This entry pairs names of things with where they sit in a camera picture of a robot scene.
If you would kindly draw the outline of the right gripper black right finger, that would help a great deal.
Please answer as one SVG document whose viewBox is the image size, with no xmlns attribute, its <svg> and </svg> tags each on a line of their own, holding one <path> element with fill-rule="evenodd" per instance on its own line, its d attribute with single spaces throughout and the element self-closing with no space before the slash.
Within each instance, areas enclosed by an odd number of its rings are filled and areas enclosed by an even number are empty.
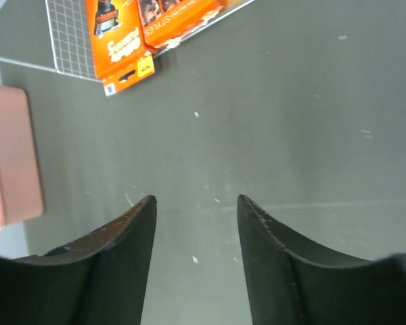
<svg viewBox="0 0 406 325">
<path fill-rule="evenodd" d="M 406 324 L 406 253 L 368 261 L 328 248 L 238 197 L 254 324 Z"/>
</svg>

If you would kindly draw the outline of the orange cartridge box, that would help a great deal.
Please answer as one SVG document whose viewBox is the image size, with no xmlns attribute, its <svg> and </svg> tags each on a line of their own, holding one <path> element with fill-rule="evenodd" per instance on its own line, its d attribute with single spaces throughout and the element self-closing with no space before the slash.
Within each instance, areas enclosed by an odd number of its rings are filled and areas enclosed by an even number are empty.
<svg viewBox="0 0 406 325">
<path fill-rule="evenodd" d="M 145 42 L 156 48 L 171 47 L 208 24 L 227 7 L 226 1 L 139 1 Z"/>
</svg>

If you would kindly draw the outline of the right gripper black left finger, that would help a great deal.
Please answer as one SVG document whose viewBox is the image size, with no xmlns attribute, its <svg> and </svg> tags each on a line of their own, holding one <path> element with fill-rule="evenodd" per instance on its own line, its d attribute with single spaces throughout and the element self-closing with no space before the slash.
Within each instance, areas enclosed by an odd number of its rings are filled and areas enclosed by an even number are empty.
<svg viewBox="0 0 406 325">
<path fill-rule="evenodd" d="M 0 324 L 139 324 L 156 219 L 149 195 L 44 255 L 0 257 Z"/>
</svg>

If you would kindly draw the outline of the orange Gillette razor box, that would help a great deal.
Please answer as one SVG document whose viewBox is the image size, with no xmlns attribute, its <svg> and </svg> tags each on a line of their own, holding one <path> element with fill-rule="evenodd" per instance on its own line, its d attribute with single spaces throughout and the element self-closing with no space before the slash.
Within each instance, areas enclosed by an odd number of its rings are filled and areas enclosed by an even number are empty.
<svg viewBox="0 0 406 325">
<path fill-rule="evenodd" d="M 145 42 L 138 1 L 86 0 L 95 76 L 112 96 L 155 73 L 155 49 Z"/>
</svg>

